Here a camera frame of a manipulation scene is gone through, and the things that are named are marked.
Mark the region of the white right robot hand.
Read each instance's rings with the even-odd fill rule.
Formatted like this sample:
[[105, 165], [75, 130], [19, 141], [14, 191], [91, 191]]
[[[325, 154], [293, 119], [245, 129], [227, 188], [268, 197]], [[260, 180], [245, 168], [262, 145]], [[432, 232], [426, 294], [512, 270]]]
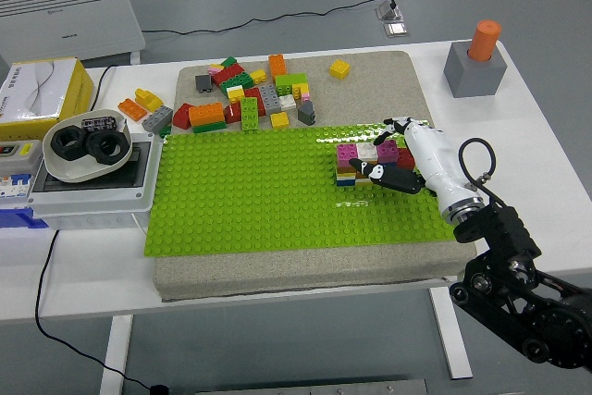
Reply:
[[458, 216], [484, 207], [479, 194], [466, 187], [468, 179], [462, 172], [458, 155], [442, 130], [411, 117], [392, 117], [384, 123], [386, 127], [374, 145], [378, 146], [395, 133], [401, 134], [419, 172], [353, 158], [349, 164], [357, 172], [395, 191], [417, 194], [422, 188], [428, 188], [438, 197], [438, 210], [449, 224]]

